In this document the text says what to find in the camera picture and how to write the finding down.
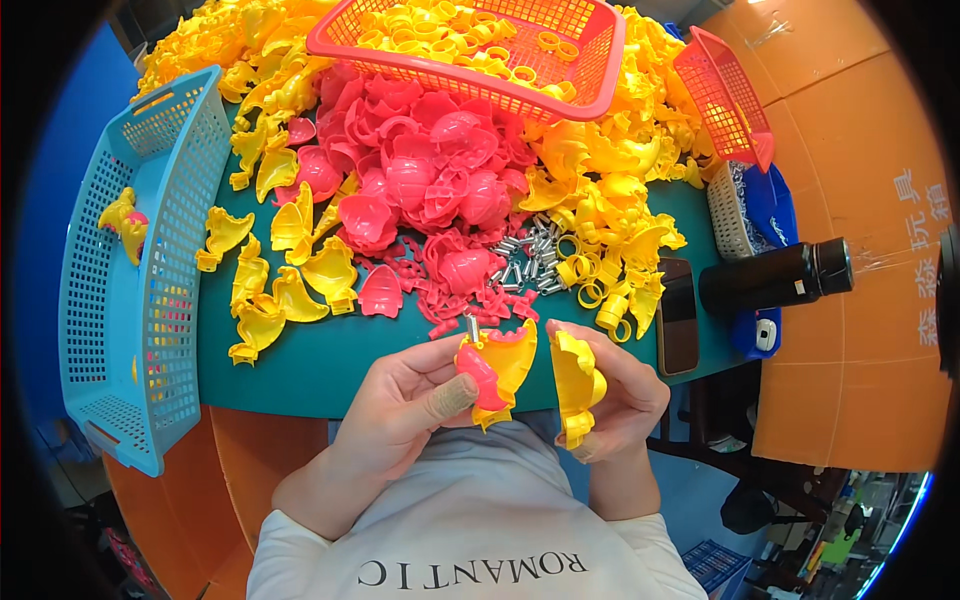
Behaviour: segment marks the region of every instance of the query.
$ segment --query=small white basket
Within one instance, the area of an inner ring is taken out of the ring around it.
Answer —
[[[724,260],[738,260],[754,255],[747,237],[747,227],[740,214],[740,203],[736,199],[736,184],[733,183],[730,163],[717,171],[707,186],[707,202],[710,207],[710,220],[713,222],[713,237],[717,250]]]

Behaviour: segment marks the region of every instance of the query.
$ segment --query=person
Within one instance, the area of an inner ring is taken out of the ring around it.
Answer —
[[[333,443],[277,486],[247,598],[706,598],[647,457],[669,388],[598,331],[546,329],[586,340],[608,381],[573,450],[589,507],[522,422],[448,428],[477,397],[453,364],[463,338],[421,344],[374,362]]]

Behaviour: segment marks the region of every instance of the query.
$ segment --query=green table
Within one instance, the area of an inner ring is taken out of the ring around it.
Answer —
[[[228,117],[235,108],[228,105]],[[270,223],[276,213],[271,194],[258,204],[253,185],[234,192],[230,173],[239,170],[239,156],[231,156],[220,183],[216,204],[235,217],[249,212],[256,214],[253,234],[263,245],[261,256],[270,263],[270,281],[276,268],[285,264],[283,252],[270,250]],[[655,181],[650,184],[650,209],[654,214],[666,212],[677,218],[677,228],[689,244],[676,252],[661,250],[662,256],[677,256],[690,261],[695,277],[720,261],[713,241],[713,228],[707,208],[707,194],[682,182]],[[403,309],[396,319],[382,315],[364,317],[360,307],[354,313],[327,316],[311,324],[287,323],[272,346],[260,353],[255,367],[234,367],[227,349],[240,342],[236,320],[230,316],[229,298],[239,247],[224,255],[216,273],[203,274],[198,311],[198,371],[200,398],[206,404],[257,413],[340,419],[347,412],[364,374],[371,363],[385,354],[397,352],[429,340],[433,327],[416,307],[416,295],[404,295]],[[359,290],[366,275],[358,268]],[[317,301],[323,298],[307,286]],[[540,313],[540,325],[554,318],[580,324],[592,324],[596,309],[586,310],[570,293],[557,293],[537,298],[533,307]],[[667,377],[676,384],[723,371],[743,362],[730,345],[727,329],[721,321],[707,314],[697,299],[700,328],[700,366],[693,372]],[[516,328],[521,321],[504,321],[503,330]],[[639,341],[631,339],[623,347],[641,361],[657,364],[656,324]],[[537,357],[526,381],[516,395],[516,410],[531,411],[557,406],[553,383],[550,349],[543,327],[539,327]]]

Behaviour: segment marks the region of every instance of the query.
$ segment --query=white t-shirt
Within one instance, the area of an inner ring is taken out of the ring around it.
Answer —
[[[267,516],[249,600],[706,599],[660,515],[605,522],[520,422],[435,434],[335,542]]]

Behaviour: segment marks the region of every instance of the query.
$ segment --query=orange plastic basket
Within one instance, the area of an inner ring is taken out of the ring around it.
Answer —
[[[690,27],[690,43],[673,60],[690,90],[717,154],[750,162],[767,172],[774,157],[774,135],[733,50],[719,37]]]
[[[442,90],[465,98],[489,98],[491,103],[522,117],[553,123],[560,119],[592,121],[610,108],[623,58],[626,22],[612,6],[599,0],[476,0],[478,11],[509,19],[517,35],[495,44],[510,51],[507,66],[525,65],[537,71],[537,85],[568,80],[576,97],[562,102],[535,89],[436,60],[356,48],[364,32],[360,17],[384,11],[396,0],[344,0],[310,32],[311,54],[348,60],[364,73],[381,73],[397,80],[419,80],[425,89]],[[537,45],[537,35],[550,31],[580,50],[564,62]]]

